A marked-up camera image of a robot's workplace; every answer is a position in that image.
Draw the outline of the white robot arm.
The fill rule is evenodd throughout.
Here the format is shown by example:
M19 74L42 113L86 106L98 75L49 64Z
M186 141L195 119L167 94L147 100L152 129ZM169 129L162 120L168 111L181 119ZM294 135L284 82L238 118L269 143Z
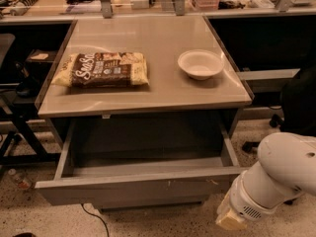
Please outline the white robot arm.
M261 140L257 155L258 161L233 181L217 209L215 223L225 230L242 230L288 200L316 195L315 136L272 133Z

